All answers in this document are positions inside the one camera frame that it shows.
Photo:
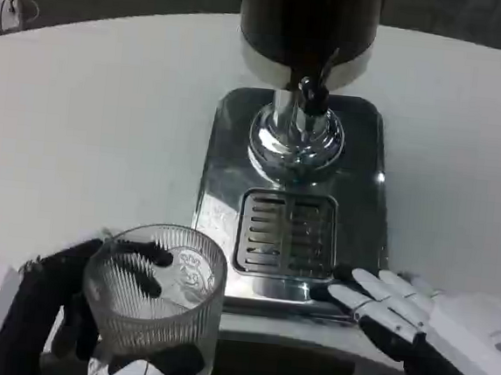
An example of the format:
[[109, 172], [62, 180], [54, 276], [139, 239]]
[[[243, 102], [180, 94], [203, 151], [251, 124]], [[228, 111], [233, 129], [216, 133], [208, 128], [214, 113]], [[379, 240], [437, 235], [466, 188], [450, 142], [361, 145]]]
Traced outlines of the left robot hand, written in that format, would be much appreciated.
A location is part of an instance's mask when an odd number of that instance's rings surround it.
[[225, 284], [217, 247], [127, 235], [0, 261], [0, 375], [41, 375], [47, 345], [86, 375], [210, 375]]

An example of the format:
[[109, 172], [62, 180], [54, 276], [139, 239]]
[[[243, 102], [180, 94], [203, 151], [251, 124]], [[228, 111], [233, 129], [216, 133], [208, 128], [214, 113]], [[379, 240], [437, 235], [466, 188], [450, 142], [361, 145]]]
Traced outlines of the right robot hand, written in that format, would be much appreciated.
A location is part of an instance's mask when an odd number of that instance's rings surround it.
[[417, 274], [341, 267], [310, 297], [336, 305], [406, 375], [501, 375], [501, 301], [447, 294]]

